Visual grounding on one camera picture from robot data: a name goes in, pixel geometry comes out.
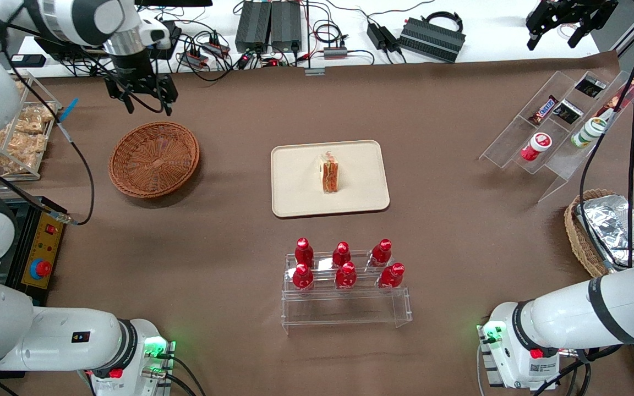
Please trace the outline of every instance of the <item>beige tray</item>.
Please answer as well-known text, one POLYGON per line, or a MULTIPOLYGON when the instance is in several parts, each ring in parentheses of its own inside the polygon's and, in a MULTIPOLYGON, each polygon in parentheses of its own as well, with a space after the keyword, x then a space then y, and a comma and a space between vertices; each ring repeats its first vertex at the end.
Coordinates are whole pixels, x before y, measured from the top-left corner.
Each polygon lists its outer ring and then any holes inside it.
POLYGON ((278 217, 384 210, 390 204, 375 140, 278 146, 271 152, 272 210, 278 217), (339 161, 339 191, 322 192, 319 155, 339 161))

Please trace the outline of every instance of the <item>red button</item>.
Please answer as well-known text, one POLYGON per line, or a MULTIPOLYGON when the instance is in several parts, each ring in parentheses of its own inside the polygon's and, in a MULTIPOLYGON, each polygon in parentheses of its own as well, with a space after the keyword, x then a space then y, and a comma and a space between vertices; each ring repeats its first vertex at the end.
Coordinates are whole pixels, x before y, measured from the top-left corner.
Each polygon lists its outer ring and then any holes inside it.
POLYGON ((122 374, 124 374, 123 369, 113 368, 109 371, 109 378, 121 378, 122 374))
POLYGON ((530 356, 533 359, 544 358, 544 352, 541 349, 533 349, 530 351, 530 356))
POLYGON ((40 277, 48 276, 51 274, 51 272, 53 272, 53 266, 51 266, 50 262, 48 261, 41 261, 36 266, 36 275, 40 277))

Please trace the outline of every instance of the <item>acrylic shelf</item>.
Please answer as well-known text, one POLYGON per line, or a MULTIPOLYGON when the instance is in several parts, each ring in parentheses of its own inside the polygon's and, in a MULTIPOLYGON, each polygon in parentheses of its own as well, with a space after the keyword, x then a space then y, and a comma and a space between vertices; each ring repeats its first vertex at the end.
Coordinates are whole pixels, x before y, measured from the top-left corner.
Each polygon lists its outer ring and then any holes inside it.
MULTIPOLYGON (((392 289, 375 286, 384 267, 368 267, 369 250, 352 251, 357 281, 350 290, 337 290, 332 269, 332 252, 315 253, 314 288, 297 290, 292 273, 297 261, 294 254, 285 256, 282 282, 282 328, 286 334, 292 326, 341 325, 348 323, 394 323, 398 328, 412 321, 410 293, 405 282, 392 289)), ((391 258, 389 265, 395 262, 391 258)))
MULTIPOLYGON (((509 163, 515 163, 532 175, 543 168, 553 171, 557 176, 556 180, 539 198, 538 202, 540 202, 564 186, 581 164, 584 163, 586 157, 593 150, 595 142, 585 148, 578 148, 571 143, 571 136, 577 133, 586 121, 596 116, 604 108, 604 105, 624 86, 629 76, 628 72, 622 71, 612 82, 608 83, 591 71, 587 71, 579 81, 576 81, 557 71, 539 89, 535 96, 528 101, 513 121, 498 135, 496 140, 483 151, 479 160, 487 158, 499 168, 504 168, 509 163), (576 85, 586 77, 596 78, 606 83, 606 88, 595 98, 575 89, 576 85), (573 105, 583 111, 583 116, 573 123, 567 123, 559 116, 548 114, 543 122, 535 125, 529 118, 546 103, 550 95, 560 102, 567 100, 573 103, 573 105), (520 151, 535 133, 548 134, 553 143, 548 150, 540 153, 534 161, 526 161, 520 156, 520 151)), ((606 133, 611 131, 612 126, 612 124, 608 125, 606 133)))

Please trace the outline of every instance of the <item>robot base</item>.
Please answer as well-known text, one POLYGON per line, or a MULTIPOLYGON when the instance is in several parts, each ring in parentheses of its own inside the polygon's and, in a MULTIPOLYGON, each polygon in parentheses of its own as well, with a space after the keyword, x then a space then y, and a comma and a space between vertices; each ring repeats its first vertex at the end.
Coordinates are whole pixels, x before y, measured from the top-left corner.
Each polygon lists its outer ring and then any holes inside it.
POLYGON ((490 348, 491 358, 506 388, 530 388, 530 391, 536 391, 545 380, 559 373, 559 354, 541 359, 531 358, 530 351, 522 346, 513 331, 513 310, 517 305, 515 302, 504 302, 493 310, 490 320, 479 328, 479 333, 483 339, 493 337, 498 338, 498 341, 483 344, 482 347, 484 353, 490 348))
POLYGON ((169 353, 171 343, 161 337, 153 323, 145 319, 132 319, 131 324, 138 331, 138 342, 136 352, 131 363, 124 368, 120 378, 97 378, 91 376, 92 387, 97 396, 161 396, 163 391, 158 392, 159 381, 155 378, 145 378, 141 376, 141 371, 146 369, 162 369, 166 361, 146 356, 146 353, 159 351, 169 353))

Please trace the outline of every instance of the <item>round wicker basket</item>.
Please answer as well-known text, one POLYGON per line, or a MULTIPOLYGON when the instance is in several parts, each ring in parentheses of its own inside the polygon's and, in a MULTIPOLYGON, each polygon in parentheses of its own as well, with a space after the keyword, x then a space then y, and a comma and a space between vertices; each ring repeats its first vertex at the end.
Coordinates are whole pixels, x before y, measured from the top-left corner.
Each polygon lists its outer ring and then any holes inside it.
MULTIPOLYGON (((614 192, 610 190, 586 190, 583 193, 584 200, 593 200, 594 198, 601 198, 601 196, 613 195, 614 192)), ((571 251, 579 260, 579 263, 586 268, 589 274, 593 278, 606 275, 608 271, 603 265, 603 259, 596 252, 596 248, 592 245, 591 241, 586 235, 586 231, 583 230, 583 226, 576 219, 574 214, 574 208, 579 203, 579 196, 566 207, 564 211, 564 226, 566 227, 566 235, 569 236, 569 243, 571 243, 571 251)))
POLYGON ((128 196, 156 198, 178 190, 198 164, 199 144, 190 130, 177 123, 148 123, 116 143, 109 178, 128 196))

